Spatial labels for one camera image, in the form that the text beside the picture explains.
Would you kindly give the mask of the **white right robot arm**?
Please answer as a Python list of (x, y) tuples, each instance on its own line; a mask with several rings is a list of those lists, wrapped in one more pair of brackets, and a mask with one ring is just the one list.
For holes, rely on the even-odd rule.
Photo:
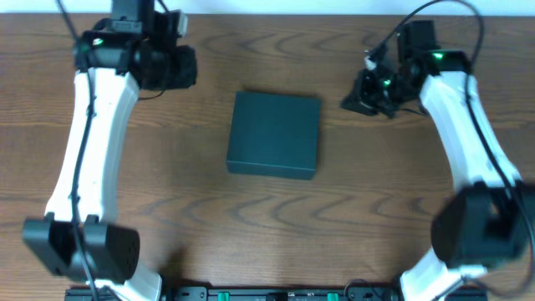
[(533, 249), (534, 188), (500, 147), (468, 57), (434, 48), (402, 54), (398, 69), (387, 67), (380, 51), (364, 61), (342, 107), (391, 117), (401, 104), (418, 100), (438, 131), (454, 186), (431, 224), (430, 249), (400, 275), (396, 297), (442, 300)]

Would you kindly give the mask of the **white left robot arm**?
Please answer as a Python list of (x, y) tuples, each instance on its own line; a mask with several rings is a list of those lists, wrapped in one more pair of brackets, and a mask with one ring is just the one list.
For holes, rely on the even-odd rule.
[(181, 30), (91, 30), (75, 45), (74, 114), (56, 187), (23, 241), (51, 274), (121, 300), (158, 300), (161, 276), (140, 260), (140, 235), (118, 226), (117, 179), (130, 114), (143, 89), (159, 94), (196, 82)]

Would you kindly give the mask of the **black gift box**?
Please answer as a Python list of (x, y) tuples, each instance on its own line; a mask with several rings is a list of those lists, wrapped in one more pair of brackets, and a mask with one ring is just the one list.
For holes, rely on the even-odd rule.
[(227, 148), (235, 174), (310, 180), (317, 171), (321, 100), (241, 91)]

